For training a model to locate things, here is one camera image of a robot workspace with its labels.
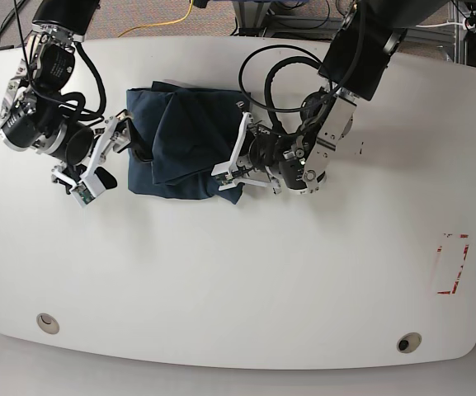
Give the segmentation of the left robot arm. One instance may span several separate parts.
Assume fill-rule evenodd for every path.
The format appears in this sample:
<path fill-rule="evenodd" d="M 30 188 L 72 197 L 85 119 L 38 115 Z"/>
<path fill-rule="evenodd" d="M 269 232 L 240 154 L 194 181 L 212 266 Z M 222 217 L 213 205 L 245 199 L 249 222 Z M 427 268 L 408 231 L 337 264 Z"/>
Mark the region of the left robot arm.
<path fill-rule="evenodd" d="M 267 112 L 271 125 L 244 112 L 230 159 L 212 170 L 219 189 L 248 184 L 274 192 L 285 185 L 301 195 L 318 191 L 338 142 L 351 129 L 356 100 L 373 98 L 408 29 L 443 4 L 353 1 L 323 59 L 299 49 L 298 55 L 276 63 L 264 82 L 264 100 L 250 101 Z M 328 84 L 309 94 L 300 107 L 278 108 L 272 96 L 274 78 L 293 64 L 308 65 Z"/>

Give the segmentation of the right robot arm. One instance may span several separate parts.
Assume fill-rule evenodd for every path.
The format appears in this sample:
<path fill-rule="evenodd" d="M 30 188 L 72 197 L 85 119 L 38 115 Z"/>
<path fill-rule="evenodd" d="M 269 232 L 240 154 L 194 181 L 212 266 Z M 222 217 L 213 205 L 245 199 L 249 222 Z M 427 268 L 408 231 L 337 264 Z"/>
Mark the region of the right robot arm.
<path fill-rule="evenodd" d="M 88 205 L 117 180 L 102 165 L 109 152 L 129 150 L 148 163 L 153 155 L 123 110 L 105 118 L 106 89 L 82 43 L 98 1 L 43 1 L 32 32 L 21 42 L 22 58 L 9 81 L 0 111 L 0 136 L 10 149 L 28 149 L 59 160 L 51 180 Z M 87 109 L 81 92 L 62 90 L 72 77 L 76 59 L 86 64 L 97 83 L 98 108 Z"/>

